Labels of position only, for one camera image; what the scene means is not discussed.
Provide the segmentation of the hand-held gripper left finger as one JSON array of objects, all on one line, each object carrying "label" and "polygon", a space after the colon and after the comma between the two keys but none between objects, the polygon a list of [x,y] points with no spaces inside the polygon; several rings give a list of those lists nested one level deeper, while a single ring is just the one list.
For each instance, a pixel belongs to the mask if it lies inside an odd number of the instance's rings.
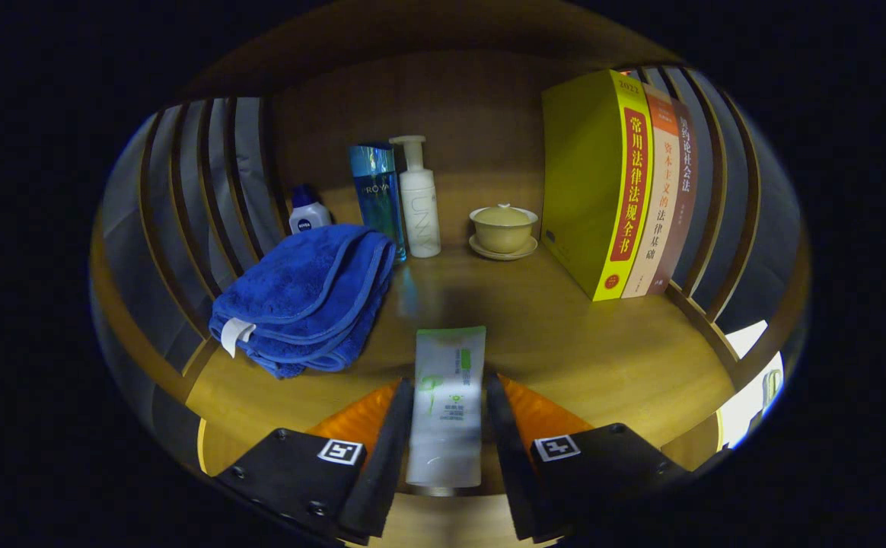
[{"label": "hand-held gripper left finger", "polygon": [[410,433],[414,385],[402,378],[314,435],[276,428],[215,475],[233,499],[314,547],[383,534]]}]

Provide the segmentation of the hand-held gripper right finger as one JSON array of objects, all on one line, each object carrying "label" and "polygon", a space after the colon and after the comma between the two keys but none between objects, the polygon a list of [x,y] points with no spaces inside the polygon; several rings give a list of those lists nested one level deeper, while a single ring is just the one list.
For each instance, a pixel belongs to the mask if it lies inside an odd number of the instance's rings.
[{"label": "hand-held gripper right finger", "polygon": [[586,537],[648,514],[691,480],[628,425],[562,424],[555,403],[535,409],[526,390],[485,375],[487,416],[516,537],[536,543]]}]

